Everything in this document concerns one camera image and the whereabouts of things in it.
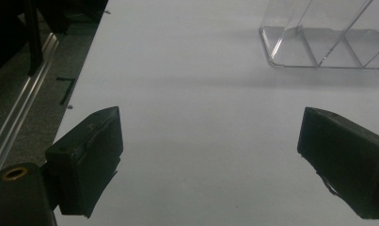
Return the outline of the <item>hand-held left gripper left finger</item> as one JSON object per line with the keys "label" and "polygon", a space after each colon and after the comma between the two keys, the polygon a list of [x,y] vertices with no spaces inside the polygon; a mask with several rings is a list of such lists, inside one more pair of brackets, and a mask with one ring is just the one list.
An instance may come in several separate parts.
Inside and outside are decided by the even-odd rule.
{"label": "hand-held left gripper left finger", "polygon": [[48,169],[60,184],[62,214],[91,216],[116,174],[122,152],[116,106],[90,114],[46,150]]}

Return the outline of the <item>clear acrylic organizer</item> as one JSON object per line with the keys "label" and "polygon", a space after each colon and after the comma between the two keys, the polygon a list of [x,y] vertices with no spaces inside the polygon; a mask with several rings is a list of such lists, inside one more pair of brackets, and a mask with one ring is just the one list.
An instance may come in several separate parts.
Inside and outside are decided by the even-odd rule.
{"label": "clear acrylic organizer", "polygon": [[270,0],[260,35],[273,66],[379,70],[379,0]]}

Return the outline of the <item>black stand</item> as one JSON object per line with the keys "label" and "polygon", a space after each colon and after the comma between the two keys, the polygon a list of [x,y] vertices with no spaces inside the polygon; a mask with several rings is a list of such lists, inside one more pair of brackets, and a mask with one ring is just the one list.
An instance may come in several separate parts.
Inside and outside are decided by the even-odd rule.
{"label": "black stand", "polygon": [[28,75],[33,76],[43,61],[39,21],[36,7],[36,0],[23,0],[24,19],[27,27],[27,39],[30,51],[30,66]]}

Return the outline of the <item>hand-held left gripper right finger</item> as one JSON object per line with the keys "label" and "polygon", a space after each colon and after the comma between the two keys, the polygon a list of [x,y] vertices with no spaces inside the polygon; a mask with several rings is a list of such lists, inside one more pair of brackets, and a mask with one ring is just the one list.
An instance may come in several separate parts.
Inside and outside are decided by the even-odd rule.
{"label": "hand-held left gripper right finger", "polygon": [[379,219],[379,135],[320,108],[304,111],[297,151],[364,219]]}

